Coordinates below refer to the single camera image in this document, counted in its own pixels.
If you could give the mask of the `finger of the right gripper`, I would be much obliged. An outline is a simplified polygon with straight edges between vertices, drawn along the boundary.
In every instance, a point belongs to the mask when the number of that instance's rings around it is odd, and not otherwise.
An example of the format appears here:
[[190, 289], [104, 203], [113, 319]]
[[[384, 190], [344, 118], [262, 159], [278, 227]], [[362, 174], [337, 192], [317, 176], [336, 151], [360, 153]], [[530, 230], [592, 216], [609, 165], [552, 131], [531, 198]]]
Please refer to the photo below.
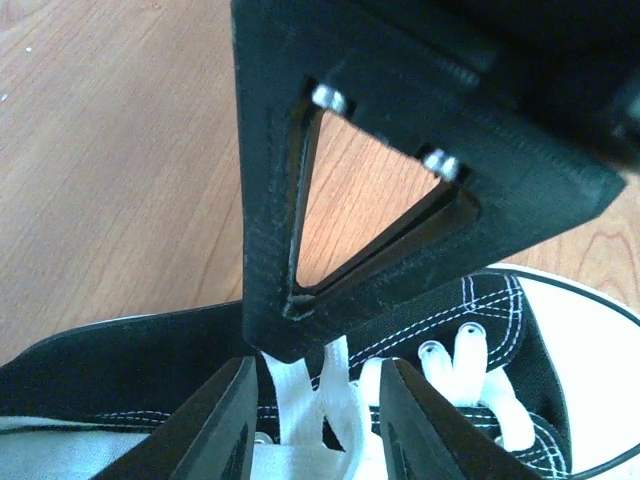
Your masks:
[[[614, 165], [524, 116], [470, 57], [402, 27], [392, 1], [231, 5], [244, 217], [243, 334], [294, 362], [457, 277], [598, 217]], [[296, 278], [322, 115], [439, 185], [319, 284]]]

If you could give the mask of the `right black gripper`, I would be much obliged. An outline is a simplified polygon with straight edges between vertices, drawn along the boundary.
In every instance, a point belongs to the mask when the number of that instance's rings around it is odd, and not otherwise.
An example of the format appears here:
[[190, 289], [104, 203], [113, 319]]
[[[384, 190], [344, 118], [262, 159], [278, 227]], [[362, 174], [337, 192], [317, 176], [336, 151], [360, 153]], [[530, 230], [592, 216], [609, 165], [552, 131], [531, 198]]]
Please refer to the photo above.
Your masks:
[[392, 1], [389, 14], [441, 48], [479, 54], [524, 116], [638, 172], [638, 2]]

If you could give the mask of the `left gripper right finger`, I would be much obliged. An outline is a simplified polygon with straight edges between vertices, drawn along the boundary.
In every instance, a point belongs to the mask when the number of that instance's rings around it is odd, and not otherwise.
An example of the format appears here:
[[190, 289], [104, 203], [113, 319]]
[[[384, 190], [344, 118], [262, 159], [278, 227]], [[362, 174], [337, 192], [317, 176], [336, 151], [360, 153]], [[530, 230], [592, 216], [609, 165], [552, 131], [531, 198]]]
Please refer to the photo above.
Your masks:
[[380, 431], [390, 479], [536, 479], [405, 360], [381, 367]]

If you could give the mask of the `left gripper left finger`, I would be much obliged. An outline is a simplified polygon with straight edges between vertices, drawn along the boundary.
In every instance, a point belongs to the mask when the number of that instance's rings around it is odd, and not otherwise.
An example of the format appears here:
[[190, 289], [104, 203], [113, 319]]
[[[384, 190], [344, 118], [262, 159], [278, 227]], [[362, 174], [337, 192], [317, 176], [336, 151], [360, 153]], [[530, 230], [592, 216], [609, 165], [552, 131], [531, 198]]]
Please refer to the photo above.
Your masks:
[[227, 361], [165, 423], [97, 479], [248, 479], [258, 384], [252, 357]]

